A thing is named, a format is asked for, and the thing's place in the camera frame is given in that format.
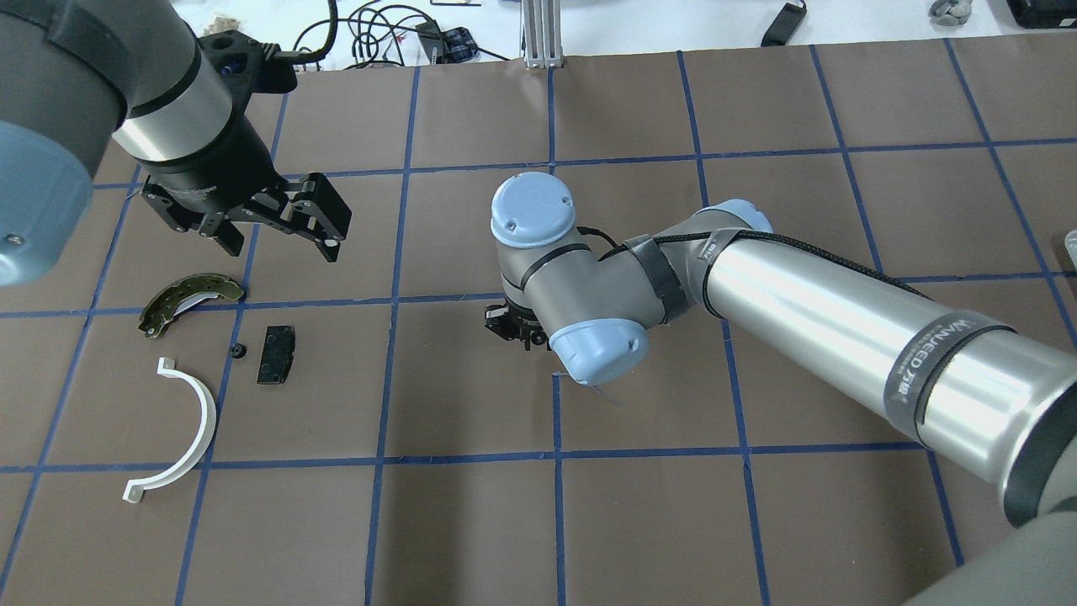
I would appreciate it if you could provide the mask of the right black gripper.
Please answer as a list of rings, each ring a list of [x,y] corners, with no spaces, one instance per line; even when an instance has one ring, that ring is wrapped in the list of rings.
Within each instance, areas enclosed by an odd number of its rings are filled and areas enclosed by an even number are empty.
[[[526,350],[551,349],[549,334],[544,330],[534,311],[517,306],[509,299],[485,308],[484,326],[485,329],[495,333],[501,340],[523,343]]]

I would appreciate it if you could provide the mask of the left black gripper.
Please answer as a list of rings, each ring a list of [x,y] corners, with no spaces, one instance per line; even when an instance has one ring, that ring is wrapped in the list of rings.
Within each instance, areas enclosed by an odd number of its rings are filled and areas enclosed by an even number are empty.
[[[281,177],[249,119],[234,118],[204,150],[174,163],[146,164],[142,199],[173,231],[196,231],[237,258],[238,224],[264,224],[339,258],[353,212],[323,173]]]

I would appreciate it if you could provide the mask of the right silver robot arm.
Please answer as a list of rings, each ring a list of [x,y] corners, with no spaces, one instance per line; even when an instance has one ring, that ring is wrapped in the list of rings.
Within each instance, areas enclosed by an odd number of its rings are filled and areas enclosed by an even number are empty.
[[[700,306],[999,492],[1011,536],[913,602],[1073,605],[1073,354],[782,237],[743,199],[597,257],[567,185],[526,172],[496,188],[490,231],[505,300],[485,325],[504,340],[547,346],[597,387]]]

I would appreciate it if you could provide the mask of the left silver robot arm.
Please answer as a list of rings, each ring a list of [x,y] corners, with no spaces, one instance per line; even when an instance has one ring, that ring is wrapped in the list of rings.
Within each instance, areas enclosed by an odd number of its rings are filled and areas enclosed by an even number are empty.
[[[322,173],[281,177],[247,118],[254,93],[288,93],[337,38],[281,50],[194,34],[167,1],[4,1],[3,286],[47,274],[84,217],[114,141],[146,172],[141,194],[173,231],[237,257],[241,224],[308,239],[333,263],[351,210]]]

